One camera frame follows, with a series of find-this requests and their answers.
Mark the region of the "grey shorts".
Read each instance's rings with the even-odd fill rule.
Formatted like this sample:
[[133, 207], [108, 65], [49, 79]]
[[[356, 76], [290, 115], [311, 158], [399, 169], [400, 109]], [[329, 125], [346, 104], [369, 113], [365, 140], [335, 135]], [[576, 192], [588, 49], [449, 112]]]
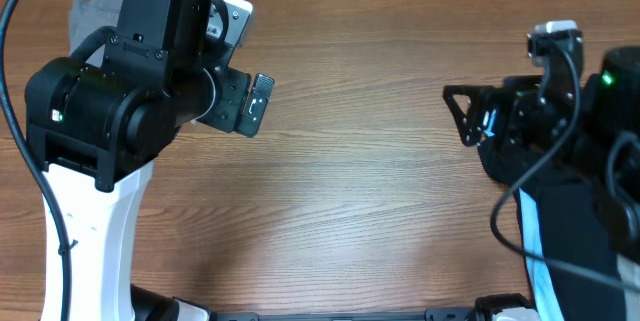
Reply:
[[70, 51], [75, 52], [103, 26], [113, 28], [98, 38], [87, 63], [100, 67], [121, 57], [122, 46], [141, 47], [152, 60], [157, 49], [169, 50], [180, 18], [181, 0], [74, 0], [69, 14]]

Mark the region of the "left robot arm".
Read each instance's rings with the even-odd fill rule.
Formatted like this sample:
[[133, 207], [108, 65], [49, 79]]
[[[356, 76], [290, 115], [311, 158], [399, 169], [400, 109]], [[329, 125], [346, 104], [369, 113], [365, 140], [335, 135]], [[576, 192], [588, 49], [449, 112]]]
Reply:
[[206, 307], [135, 286], [140, 204], [155, 159], [186, 123], [256, 135], [272, 78], [230, 67], [245, 0], [123, 0], [28, 82], [27, 142], [46, 180], [46, 320], [210, 320]]

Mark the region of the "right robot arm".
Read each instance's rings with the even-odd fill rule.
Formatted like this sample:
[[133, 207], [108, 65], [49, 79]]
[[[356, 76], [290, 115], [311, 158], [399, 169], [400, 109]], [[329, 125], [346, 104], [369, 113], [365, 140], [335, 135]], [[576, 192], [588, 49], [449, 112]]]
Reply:
[[[581, 55], [538, 51], [544, 71], [499, 87], [450, 85], [461, 141], [506, 193], [490, 229], [524, 259], [533, 300], [482, 300], [481, 319], [635, 320], [639, 316], [639, 50], [608, 51], [581, 80]], [[520, 236], [499, 234], [514, 202]]]

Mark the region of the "black garment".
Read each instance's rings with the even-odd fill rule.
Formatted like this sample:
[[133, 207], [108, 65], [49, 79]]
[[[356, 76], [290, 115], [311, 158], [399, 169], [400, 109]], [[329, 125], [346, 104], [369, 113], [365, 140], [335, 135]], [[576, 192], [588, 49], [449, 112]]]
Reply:
[[[546, 164], [514, 192], [523, 247], [607, 276], [638, 276], [610, 245], [593, 208], [593, 191], [569, 170]], [[623, 321], [639, 318], [639, 296], [554, 270], [530, 258], [526, 268], [542, 320]]]

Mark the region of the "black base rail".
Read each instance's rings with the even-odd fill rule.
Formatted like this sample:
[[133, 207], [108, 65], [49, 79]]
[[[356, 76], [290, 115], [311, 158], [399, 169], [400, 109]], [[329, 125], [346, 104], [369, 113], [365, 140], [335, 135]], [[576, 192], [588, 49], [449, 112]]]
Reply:
[[372, 312], [260, 315], [254, 312], [214, 313], [213, 321], [473, 321], [471, 307], [429, 308], [421, 312]]

